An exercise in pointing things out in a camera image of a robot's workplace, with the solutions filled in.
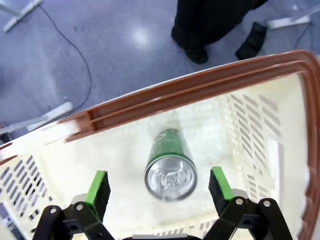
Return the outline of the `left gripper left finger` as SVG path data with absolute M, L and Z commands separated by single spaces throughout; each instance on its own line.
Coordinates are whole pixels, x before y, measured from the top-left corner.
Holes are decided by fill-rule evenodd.
M 61 209 L 48 205 L 42 211 L 33 235 L 34 240 L 71 240 L 85 234 L 89 240 L 112 240 L 114 237 L 103 225 L 111 189 L 108 172 L 98 170 L 84 201 Z

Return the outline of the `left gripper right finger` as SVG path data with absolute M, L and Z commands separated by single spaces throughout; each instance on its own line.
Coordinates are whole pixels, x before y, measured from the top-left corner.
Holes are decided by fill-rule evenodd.
M 205 240 L 230 240 L 237 229 L 247 229 L 255 240 L 291 240 L 285 218 L 272 198 L 258 203 L 234 195 L 220 166 L 210 170 L 208 189 L 218 219 L 203 237 Z

